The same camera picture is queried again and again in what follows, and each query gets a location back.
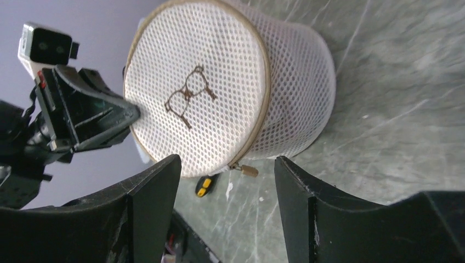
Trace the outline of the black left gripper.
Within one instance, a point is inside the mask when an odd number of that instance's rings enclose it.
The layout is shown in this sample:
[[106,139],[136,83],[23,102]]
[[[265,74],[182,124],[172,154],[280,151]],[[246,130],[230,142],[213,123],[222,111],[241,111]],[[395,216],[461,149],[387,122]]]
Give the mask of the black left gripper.
[[137,105],[112,91],[97,70],[58,65],[32,71],[35,87],[25,116],[41,109],[27,130],[26,148],[84,152],[122,143],[140,118]]

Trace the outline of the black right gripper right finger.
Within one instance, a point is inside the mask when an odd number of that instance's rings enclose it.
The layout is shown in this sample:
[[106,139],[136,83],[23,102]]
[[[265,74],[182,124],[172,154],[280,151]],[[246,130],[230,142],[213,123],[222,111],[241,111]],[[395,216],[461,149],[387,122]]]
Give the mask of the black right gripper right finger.
[[286,157],[274,166],[289,262],[464,262],[464,192],[391,205],[350,195]]

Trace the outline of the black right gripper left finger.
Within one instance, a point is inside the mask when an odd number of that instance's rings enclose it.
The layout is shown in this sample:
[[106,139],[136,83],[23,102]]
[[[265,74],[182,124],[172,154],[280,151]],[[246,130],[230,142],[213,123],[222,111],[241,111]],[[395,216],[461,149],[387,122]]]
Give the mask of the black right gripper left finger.
[[1,209],[1,262],[160,262],[182,170],[170,155],[60,206]]

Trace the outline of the white mesh laundry bag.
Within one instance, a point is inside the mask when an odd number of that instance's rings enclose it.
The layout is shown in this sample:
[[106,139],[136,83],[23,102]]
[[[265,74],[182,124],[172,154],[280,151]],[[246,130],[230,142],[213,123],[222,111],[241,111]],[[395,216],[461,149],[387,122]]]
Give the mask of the white mesh laundry bag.
[[238,1],[168,1],[139,24],[123,94],[140,108],[131,132],[151,160],[179,155],[184,178],[255,177],[246,160],[293,157],[321,134],[336,74],[309,26]]

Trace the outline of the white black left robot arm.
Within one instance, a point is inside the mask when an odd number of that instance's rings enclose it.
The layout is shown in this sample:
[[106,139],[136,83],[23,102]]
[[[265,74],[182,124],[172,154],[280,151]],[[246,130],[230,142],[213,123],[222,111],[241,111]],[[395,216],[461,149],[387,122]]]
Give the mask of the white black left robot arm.
[[45,167],[76,153],[122,143],[138,106],[108,88],[98,71],[56,65],[37,72],[31,106],[1,101],[1,206],[20,209],[52,176]]

